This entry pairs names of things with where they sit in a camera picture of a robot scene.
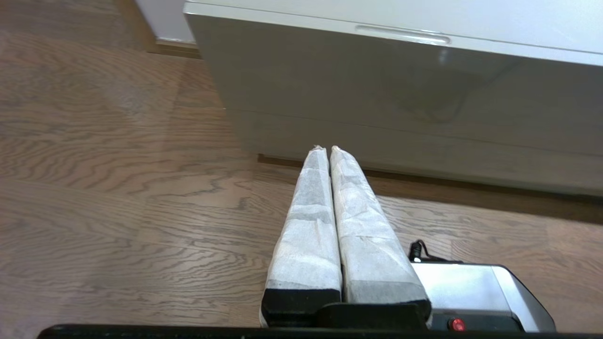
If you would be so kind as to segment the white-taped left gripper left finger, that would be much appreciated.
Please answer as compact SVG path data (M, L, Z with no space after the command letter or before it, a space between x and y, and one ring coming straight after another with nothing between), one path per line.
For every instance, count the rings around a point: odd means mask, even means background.
M267 273L262 326L314 326L323 307L340 303L342 275L326 149L315 147L296 182Z

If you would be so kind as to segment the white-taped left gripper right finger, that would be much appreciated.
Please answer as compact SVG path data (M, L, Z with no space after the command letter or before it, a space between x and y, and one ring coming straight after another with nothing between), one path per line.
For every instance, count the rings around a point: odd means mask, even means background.
M428 294L355 157L333 147L330 178L345 302L415 303L431 317Z

